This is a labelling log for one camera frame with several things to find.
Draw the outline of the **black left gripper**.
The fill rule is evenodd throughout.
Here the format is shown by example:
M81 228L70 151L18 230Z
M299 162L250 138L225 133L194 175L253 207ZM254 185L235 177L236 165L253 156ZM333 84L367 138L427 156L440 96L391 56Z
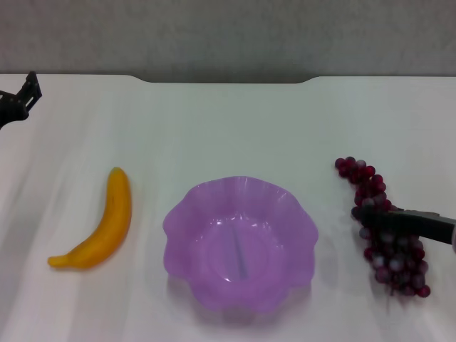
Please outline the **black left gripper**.
M29 112L42 97L37 74L28 73L25 83L17 94L1 92L0 128L16 121L23 121L29 117Z

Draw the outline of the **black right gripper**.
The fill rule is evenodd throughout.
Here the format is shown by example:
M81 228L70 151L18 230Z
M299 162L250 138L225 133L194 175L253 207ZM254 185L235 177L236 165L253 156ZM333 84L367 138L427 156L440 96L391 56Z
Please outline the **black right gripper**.
M361 207L358 211L358 221L368 229L384 229L392 232L403 232L403 227L397 221L396 214L402 213L402 208L387 211L375 207ZM455 219L439 214L419 211L404 211L402 213L408 228L412 233L455 246Z

